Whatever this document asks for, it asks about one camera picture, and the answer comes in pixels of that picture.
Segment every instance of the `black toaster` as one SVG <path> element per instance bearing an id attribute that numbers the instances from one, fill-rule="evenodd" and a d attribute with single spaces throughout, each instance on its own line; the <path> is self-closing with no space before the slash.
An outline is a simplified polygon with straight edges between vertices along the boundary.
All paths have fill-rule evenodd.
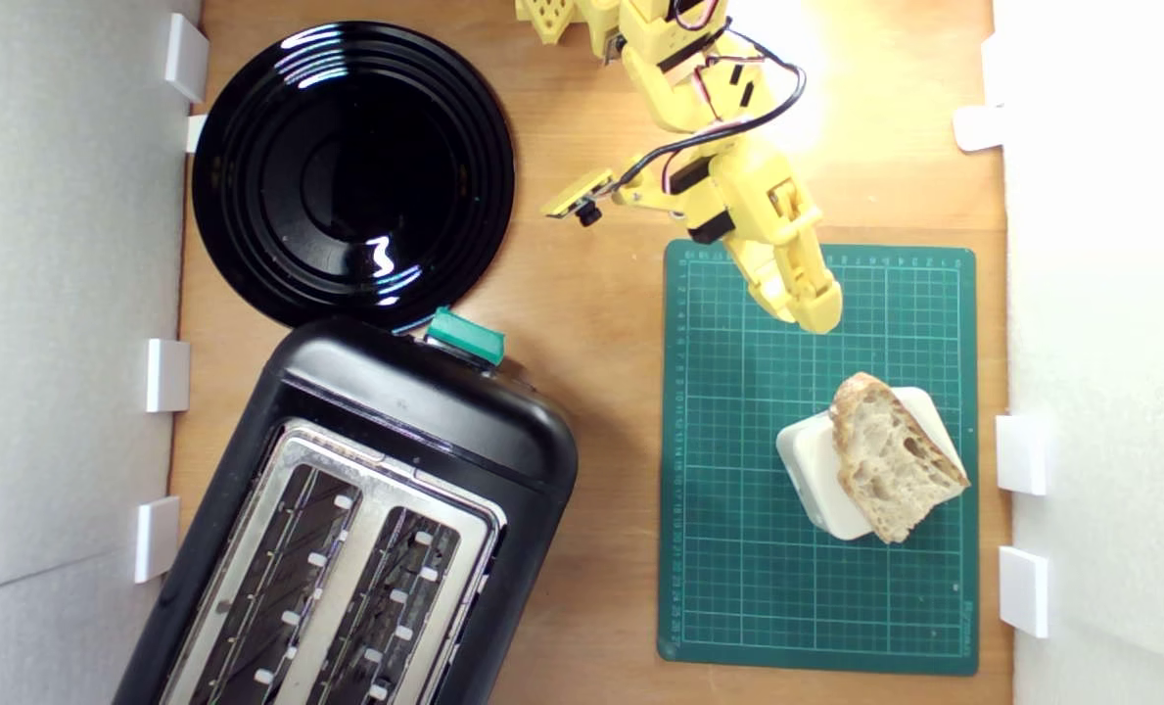
<path id="1" fill-rule="evenodd" d="M 341 318 L 286 336 L 116 704 L 487 700 L 576 446 L 461 348 Z"/>

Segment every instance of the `wooden table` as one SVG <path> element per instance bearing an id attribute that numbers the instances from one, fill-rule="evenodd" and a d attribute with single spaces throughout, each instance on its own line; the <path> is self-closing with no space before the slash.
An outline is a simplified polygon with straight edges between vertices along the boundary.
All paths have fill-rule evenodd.
<path id="1" fill-rule="evenodd" d="M 509 352 L 569 413 L 576 491 L 492 702 L 1012 702 L 1013 636 L 999 621 L 996 553 L 1007 500 L 994 487 L 993 415 L 1007 404 L 1006 221 L 998 155 L 964 156 L 951 112 L 979 102 L 986 0 L 779 0 L 809 94 L 779 127 L 819 201 L 822 240 L 966 245 L 979 272 L 981 669 L 977 677 L 882 677 L 667 664 L 655 655 L 662 251 L 680 228 L 609 208 L 599 226 L 540 219 L 556 188 L 667 142 L 618 66 L 574 28 L 555 48 L 514 22 L 510 0 L 206 0 L 208 99 L 260 49 L 299 28 L 377 19 L 466 55 L 505 104 L 519 161 L 513 223 L 494 266 L 456 307 L 505 330 Z M 779 43 L 786 48 L 786 43 Z M 205 111 L 197 106 L 196 112 Z M 171 491 L 184 522 L 269 351 L 285 330 L 225 285 L 187 216 L 180 336 L 193 344 L 191 411 L 177 420 Z"/>

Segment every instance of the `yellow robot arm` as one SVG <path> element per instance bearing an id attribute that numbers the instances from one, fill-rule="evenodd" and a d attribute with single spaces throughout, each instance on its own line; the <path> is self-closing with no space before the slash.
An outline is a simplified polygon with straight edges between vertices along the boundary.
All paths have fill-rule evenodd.
<path id="1" fill-rule="evenodd" d="M 681 148 L 658 149 L 670 161 L 681 157 L 673 172 L 670 164 L 650 170 L 650 158 L 636 159 L 620 177 L 598 170 L 566 188 L 542 213 L 555 219 L 574 214 L 590 226 L 599 219 L 598 201 L 605 197 L 617 205 L 670 213 L 683 220 L 693 240 L 722 241 L 752 299 L 769 315 L 812 333 L 835 329 L 842 318 L 842 290 L 817 242 L 821 211 L 788 157 L 748 129 L 793 105 L 802 72 L 796 69 L 796 94 L 775 106 L 765 76 L 773 55 L 726 33 L 725 0 L 516 2 L 532 21 L 535 12 L 547 17 L 541 9 L 549 6 L 563 8 L 568 22 L 587 22 L 591 49 L 604 59 L 619 52 L 655 123 L 670 133 L 695 134 L 687 144 L 674 143 Z M 598 23 L 589 21 L 596 16 Z M 541 22 L 535 28 L 542 34 Z"/>

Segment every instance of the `slice of bread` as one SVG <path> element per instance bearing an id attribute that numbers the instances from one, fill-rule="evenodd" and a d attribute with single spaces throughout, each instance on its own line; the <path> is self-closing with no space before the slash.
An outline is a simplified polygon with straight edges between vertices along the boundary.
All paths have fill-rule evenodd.
<path id="1" fill-rule="evenodd" d="M 970 478 L 875 376 L 859 373 L 842 383 L 829 419 L 842 490 L 886 543 L 907 540 L 935 505 L 970 486 Z"/>

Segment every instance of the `cutting mat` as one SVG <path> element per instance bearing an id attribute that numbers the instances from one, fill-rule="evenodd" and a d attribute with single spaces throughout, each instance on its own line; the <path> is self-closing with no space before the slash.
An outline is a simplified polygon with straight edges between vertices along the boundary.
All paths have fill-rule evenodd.
<path id="1" fill-rule="evenodd" d="M 977 489 L 899 546 L 809 521 L 779 429 L 856 371 L 930 392 L 977 485 L 970 250 L 826 245 L 835 333 L 768 316 L 719 244 L 666 252 L 659 653 L 793 669 L 977 672 Z"/>

